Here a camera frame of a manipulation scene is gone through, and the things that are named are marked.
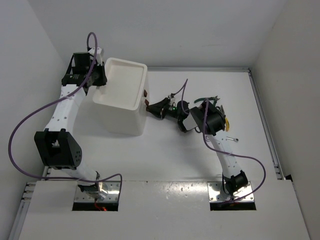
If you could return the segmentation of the green handled pliers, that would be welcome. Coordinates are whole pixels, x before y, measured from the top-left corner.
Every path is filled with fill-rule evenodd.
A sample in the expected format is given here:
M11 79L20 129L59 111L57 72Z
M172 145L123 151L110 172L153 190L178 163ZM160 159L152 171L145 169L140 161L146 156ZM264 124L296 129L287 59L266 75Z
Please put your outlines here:
M201 97L201 98L198 98L198 99L194 100L193 102L194 102L194 103L199 103L199 102L205 101L206 99L209 100L209 101L217 102L220 98L219 98L218 96Z

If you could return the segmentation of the white drawer cabinet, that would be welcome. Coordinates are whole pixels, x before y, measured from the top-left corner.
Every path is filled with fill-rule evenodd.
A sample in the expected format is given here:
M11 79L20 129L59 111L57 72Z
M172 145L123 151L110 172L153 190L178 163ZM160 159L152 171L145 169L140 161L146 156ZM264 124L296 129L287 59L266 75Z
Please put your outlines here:
M143 63L110 57L105 63L107 83L91 87L83 100L73 131L140 136L147 119L145 100L150 99L148 67Z

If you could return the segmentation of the yellow handled pliers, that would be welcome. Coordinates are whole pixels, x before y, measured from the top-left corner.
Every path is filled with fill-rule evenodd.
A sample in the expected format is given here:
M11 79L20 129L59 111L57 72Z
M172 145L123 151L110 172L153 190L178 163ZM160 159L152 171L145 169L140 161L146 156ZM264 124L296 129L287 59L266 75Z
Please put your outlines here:
M220 106L220 112L223 114L224 116L224 121L225 121L225 131L228 132L230 130L230 123L229 123L229 120L226 116L226 113L225 113L225 110L224 110L224 107L223 105Z

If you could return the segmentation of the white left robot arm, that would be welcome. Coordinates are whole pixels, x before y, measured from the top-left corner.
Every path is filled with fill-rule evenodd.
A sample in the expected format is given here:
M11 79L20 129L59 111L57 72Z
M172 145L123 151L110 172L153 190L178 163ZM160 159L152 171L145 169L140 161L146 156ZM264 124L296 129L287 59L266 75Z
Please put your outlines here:
M100 174L83 160L80 145L73 137L73 129L81 103L91 86L104 86L107 77L101 47L74 53L66 74L61 80L61 102L56 105L51 120L34 141L43 164L75 178L81 192L103 201L108 187L99 181Z

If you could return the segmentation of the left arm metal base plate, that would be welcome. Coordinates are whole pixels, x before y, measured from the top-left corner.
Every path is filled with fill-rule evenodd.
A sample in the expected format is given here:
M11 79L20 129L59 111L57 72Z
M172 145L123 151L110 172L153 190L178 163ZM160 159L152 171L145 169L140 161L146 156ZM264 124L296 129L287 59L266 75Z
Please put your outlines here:
M105 181L95 185L78 185L74 195L75 203L110 203L119 201L120 181Z

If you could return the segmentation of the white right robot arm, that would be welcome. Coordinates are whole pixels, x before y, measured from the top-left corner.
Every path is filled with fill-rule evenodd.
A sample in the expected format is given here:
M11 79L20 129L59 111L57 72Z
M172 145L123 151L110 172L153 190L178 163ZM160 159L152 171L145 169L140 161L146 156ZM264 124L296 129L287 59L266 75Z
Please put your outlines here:
M223 106L217 106L217 96L203 100L199 106L188 109L189 104L181 100L174 103L170 96L155 104L147 104L146 111L163 120L166 116L176 119L181 132L187 133L196 128L209 140L215 150L222 168L222 189L234 200L234 193L249 183L245 172L232 155L226 131L229 128Z

